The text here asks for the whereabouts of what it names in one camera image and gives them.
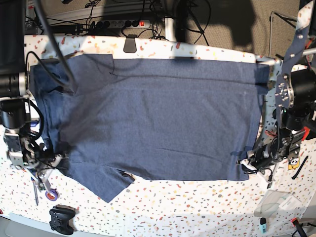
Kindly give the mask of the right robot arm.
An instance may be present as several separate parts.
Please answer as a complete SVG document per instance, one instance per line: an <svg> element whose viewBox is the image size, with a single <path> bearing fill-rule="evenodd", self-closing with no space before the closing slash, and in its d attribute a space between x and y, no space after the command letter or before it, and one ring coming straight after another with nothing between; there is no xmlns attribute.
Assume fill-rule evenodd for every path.
<svg viewBox="0 0 316 237"><path fill-rule="evenodd" d="M30 173L39 191L51 192L48 180L63 158L38 145L44 117L30 100L27 56L24 54L26 2L0 2L0 123L12 165Z"/></svg>

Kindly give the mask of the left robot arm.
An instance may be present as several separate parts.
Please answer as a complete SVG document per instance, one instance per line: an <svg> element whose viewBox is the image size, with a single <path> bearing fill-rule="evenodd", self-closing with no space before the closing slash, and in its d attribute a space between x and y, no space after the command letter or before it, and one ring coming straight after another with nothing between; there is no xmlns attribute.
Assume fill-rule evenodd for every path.
<svg viewBox="0 0 316 237"><path fill-rule="evenodd" d="M276 131L265 129L265 134L271 135L270 141L249 151L247 159L240 162L247 174L261 178L265 190L274 186L279 163L298 159L301 143L316 135L316 50L307 46L307 41L314 43L316 39L315 7L314 0L300 2L295 37L276 79Z"/></svg>

